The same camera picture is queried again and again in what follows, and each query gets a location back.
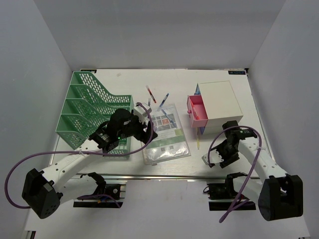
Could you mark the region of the yellow highlighter pen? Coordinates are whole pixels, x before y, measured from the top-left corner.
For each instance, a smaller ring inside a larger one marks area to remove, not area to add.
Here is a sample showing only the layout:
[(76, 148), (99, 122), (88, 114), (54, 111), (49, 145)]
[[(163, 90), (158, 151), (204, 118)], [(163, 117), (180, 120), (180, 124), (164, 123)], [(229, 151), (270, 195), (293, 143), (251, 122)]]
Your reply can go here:
[(196, 145), (197, 145), (197, 149), (200, 150), (200, 130), (197, 127), (196, 128)]

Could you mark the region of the pink drawer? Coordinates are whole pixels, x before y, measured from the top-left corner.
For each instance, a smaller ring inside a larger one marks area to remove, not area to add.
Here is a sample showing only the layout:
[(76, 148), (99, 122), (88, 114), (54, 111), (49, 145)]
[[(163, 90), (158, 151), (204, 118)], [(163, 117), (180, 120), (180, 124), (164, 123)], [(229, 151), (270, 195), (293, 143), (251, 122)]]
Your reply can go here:
[(201, 95), (190, 95), (187, 97), (187, 113), (192, 128), (205, 127), (208, 116)]

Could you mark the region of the red pen with cap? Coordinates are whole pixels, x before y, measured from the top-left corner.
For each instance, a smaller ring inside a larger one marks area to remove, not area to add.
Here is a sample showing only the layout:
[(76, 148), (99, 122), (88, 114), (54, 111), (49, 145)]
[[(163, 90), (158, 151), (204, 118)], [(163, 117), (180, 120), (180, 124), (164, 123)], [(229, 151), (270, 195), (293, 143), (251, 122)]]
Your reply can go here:
[(156, 104), (156, 103), (157, 103), (157, 101), (156, 101), (156, 99), (155, 99), (155, 97), (154, 97), (153, 93), (151, 92), (151, 90), (150, 90), (150, 88), (149, 88), (149, 86), (148, 86), (148, 85), (146, 85), (146, 89), (147, 89), (147, 91), (148, 91), (148, 93), (149, 93), (149, 95), (150, 95), (151, 99), (152, 99), (152, 100), (153, 100), (153, 102)]

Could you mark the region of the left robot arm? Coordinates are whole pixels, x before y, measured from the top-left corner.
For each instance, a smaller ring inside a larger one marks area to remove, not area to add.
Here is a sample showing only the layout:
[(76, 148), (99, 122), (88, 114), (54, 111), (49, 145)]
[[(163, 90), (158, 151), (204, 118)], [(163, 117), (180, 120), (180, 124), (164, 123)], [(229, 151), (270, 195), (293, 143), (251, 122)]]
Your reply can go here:
[(74, 178), (83, 168), (110, 155), (121, 139), (134, 137), (148, 145), (157, 137), (151, 122), (151, 108), (138, 103), (133, 110), (117, 109), (101, 123), (75, 151), (41, 171), (30, 170), (25, 178), (22, 198), (40, 219), (73, 199), (105, 198), (105, 179), (96, 172)]

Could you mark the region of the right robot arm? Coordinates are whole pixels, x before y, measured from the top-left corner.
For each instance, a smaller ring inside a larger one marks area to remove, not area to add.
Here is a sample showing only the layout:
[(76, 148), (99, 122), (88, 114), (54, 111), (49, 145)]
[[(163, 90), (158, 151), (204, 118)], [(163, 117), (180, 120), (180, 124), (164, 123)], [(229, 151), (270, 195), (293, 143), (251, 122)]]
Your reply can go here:
[(222, 128), (225, 140), (217, 146), (211, 144), (202, 159), (209, 167), (219, 164), (225, 168), (243, 155), (251, 168), (248, 173), (226, 176), (225, 192), (234, 200), (219, 221), (222, 223), (232, 211), (249, 201), (267, 221), (302, 216), (302, 179), (289, 174), (272, 159), (262, 147), (262, 137), (254, 128), (239, 125), (235, 120), (224, 123)]

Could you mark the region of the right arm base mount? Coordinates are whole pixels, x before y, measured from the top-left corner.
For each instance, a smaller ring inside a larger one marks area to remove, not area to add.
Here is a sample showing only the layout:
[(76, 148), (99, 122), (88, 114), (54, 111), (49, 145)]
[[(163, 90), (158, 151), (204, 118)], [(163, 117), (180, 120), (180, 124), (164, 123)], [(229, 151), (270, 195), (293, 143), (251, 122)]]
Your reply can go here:
[[(210, 211), (227, 211), (241, 188), (247, 174), (238, 172), (226, 176), (225, 179), (212, 179), (206, 182), (203, 193), (208, 196)], [(251, 195), (253, 200), (249, 200), (243, 206), (237, 208), (237, 211), (254, 211), (258, 201), (262, 184), (258, 180), (249, 180), (241, 196), (235, 203), (239, 205), (248, 199)]]

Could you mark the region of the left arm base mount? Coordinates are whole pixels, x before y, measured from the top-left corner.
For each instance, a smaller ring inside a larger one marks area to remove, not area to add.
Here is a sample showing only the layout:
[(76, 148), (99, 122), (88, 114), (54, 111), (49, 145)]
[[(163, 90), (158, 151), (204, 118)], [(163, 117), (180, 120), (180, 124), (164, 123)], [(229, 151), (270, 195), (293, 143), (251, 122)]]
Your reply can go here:
[(89, 176), (93, 179), (96, 188), (93, 193), (86, 193), (84, 196), (74, 200), (74, 208), (113, 208), (119, 209), (123, 205), (126, 193), (125, 183), (107, 182), (102, 175), (92, 172), (83, 174), (80, 178)]

